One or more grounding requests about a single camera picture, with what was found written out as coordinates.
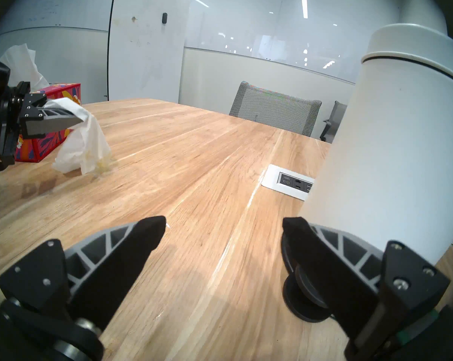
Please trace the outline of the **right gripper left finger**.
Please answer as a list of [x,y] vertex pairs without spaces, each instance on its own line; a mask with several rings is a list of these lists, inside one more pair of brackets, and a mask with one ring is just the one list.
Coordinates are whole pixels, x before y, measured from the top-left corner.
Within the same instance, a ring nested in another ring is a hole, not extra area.
[[64,250],[50,239],[0,275],[5,299],[58,320],[105,330],[165,233],[165,216],[98,231]]

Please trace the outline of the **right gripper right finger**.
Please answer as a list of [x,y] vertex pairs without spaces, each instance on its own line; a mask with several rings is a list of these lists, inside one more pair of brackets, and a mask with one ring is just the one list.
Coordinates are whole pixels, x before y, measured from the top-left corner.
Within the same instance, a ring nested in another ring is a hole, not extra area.
[[349,341],[347,360],[443,360],[451,308],[435,310],[450,280],[406,244],[383,251],[345,232],[283,218],[297,267]]

